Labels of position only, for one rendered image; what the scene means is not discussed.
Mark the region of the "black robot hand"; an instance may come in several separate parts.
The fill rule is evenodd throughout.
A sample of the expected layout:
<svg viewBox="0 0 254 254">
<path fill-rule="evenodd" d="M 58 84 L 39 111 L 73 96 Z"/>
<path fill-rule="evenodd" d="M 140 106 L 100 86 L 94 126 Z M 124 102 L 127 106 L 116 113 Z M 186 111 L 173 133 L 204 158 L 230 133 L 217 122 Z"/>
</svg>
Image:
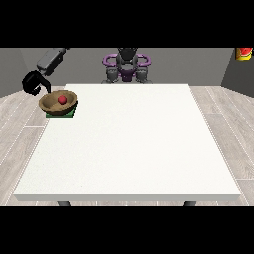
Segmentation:
<svg viewBox="0 0 254 254">
<path fill-rule="evenodd" d="M 30 71 L 22 80 L 23 90 L 31 95 L 37 96 L 43 86 L 47 93 L 51 92 L 51 84 L 36 70 Z"/>
</svg>

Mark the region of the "brown wooden bowl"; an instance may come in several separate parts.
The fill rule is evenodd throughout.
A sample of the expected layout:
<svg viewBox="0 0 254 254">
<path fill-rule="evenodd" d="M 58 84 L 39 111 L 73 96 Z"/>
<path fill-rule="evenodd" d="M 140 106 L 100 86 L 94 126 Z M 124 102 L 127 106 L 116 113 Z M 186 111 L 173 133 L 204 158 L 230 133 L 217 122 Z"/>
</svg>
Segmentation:
<svg viewBox="0 0 254 254">
<path fill-rule="evenodd" d="M 58 99 L 60 96 L 66 97 L 66 104 L 60 105 Z M 52 116 L 64 116 L 74 110 L 77 105 L 77 95 L 68 90 L 57 90 L 44 95 L 39 100 L 39 107 Z"/>
</svg>

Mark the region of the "green square pad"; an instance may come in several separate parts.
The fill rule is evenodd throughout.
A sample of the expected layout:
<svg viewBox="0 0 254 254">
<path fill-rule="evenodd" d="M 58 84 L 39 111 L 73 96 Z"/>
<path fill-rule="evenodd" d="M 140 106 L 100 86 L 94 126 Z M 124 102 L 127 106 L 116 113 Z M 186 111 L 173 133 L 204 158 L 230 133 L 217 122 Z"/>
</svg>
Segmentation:
<svg viewBox="0 0 254 254">
<path fill-rule="evenodd" d="M 75 104 L 73 110 L 65 115 L 51 115 L 46 113 L 46 118 L 73 118 L 76 108 L 77 108 L 78 102 Z"/>
</svg>

